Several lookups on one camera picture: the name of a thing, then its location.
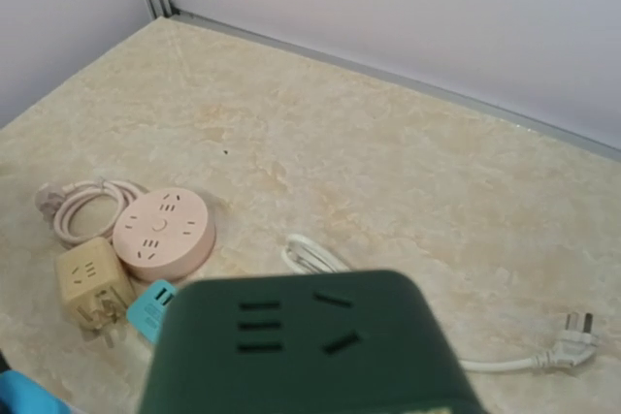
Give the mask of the dark green cube adapter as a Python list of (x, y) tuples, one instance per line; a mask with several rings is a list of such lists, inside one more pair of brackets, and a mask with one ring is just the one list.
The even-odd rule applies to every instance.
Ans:
[(395, 271), (211, 279), (169, 303), (144, 413), (480, 413), (419, 288)]

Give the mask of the teal power strip with cord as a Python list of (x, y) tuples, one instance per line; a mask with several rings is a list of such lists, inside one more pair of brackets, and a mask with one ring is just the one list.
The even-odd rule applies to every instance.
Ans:
[(571, 314), (552, 345), (505, 362), (457, 357), (417, 285), (391, 270), (355, 271), (315, 241), (286, 240), (288, 275), (159, 279), (130, 305), (128, 322), (151, 344), (152, 366), (227, 367), (251, 374), (402, 370), (509, 372), (571, 368), (598, 342), (591, 314)]

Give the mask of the light blue adapter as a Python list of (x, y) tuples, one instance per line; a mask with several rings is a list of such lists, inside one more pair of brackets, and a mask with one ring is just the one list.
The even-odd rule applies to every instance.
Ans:
[(84, 414), (15, 370), (1, 373), (1, 412), (10, 414)]

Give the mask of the beige cube socket adapter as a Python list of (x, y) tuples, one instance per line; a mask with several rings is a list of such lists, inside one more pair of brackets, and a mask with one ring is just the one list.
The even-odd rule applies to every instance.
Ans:
[(137, 299), (125, 267), (103, 238), (90, 239), (54, 260), (61, 307), (86, 341), (125, 337), (126, 313)]

